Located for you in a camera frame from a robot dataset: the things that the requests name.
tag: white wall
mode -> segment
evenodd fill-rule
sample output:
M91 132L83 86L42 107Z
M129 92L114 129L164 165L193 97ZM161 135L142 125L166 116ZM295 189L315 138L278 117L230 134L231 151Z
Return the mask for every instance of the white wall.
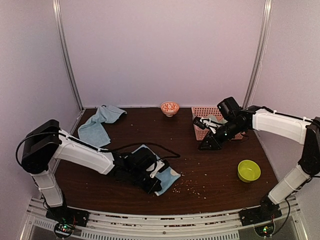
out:
M15 161L16 146L51 118L70 130L78 110L51 0L1 1L0 43L0 239L14 240L37 194Z
M320 116L320 1L275 0L262 72L253 98L278 112ZM302 146L259 133L279 179L298 162ZM312 240L319 239L320 182L314 179L298 193Z
M263 10L263 0L61 1L83 105L243 102Z

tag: brown tabletop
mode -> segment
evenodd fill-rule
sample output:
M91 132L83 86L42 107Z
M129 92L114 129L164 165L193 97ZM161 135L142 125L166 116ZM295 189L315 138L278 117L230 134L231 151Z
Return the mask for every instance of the brown tabletop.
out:
M230 141L219 151L198 151L190 108L181 108L174 117L160 108L128 108L114 124L103 124L114 149L134 142L154 142L181 154L169 159L170 166L182 173L161 196L109 175L68 161L61 161L56 180L71 207L122 214L173 215L218 212L259 204L261 197L275 184L276 176L255 133L248 140ZM79 125L96 109L87 109ZM168 153L150 148L160 157ZM238 163L250 159L258 163L261 177L244 183L237 176Z

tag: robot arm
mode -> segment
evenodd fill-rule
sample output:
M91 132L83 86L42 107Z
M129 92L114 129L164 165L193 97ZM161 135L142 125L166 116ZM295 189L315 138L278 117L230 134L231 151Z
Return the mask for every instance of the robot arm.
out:
M24 148L19 164L32 176L43 194L48 207L47 217L60 223L72 224L75 221L83 227L89 213L67 207L64 194L48 167L52 158L73 162L103 175L121 170L147 193L162 189L161 180L156 174L169 167L168 161L157 160L156 155L146 147L141 147L134 153L123 154L94 147L60 129L56 120L49 120L30 132L18 145L16 157L22 143Z
M278 204L320 172L320 118L293 117L264 106L253 105L242 109L233 97L224 99L218 108L228 122L215 132L209 131L199 150L220 150L223 142L247 130L266 131L304 145L298 164L261 199L261 207L240 212L243 225L269 220L271 215L281 216ZM199 122L199 118L193 121L203 127Z

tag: blue towel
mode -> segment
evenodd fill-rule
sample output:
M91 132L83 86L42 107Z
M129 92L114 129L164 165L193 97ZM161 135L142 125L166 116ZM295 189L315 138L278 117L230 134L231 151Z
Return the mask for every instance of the blue towel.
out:
M141 145L140 147L138 147L136 150L134 150L132 153L134 153L135 151L137 151L140 148L147 148L149 149L151 152L153 152L150 148L148 148L146 145ZM158 155L156 155L154 152L153 154L156 156L156 159L159 160L160 157ZM161 191L155 191L155 195L160 196L161 194L165 193L170 187L171 185L178 179L181 177L181 175L179 173L177 173L175 170L173 170L170 166L164 170L163 172L157 172L155 175L156 178L158 178L159 180L161 180L161 187L162 190Z
M95 115L91 116L85 124L79 127L79 138L98 148L108 145L111 141L101 123L113 124L122 114L126 113L126 111L116 106L103 105L98 107Z

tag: small bowl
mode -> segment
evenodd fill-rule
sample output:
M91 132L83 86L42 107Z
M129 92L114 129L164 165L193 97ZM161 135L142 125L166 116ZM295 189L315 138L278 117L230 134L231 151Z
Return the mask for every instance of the small bowl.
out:
M165 101L161 104L161 111L166 115L167 117L172 117L173 115L177 114L179 111L179 104L175 103L173 101Z
M238 177L245 183L257 180L261 175L258 164L251 160L243 160L238 165Z

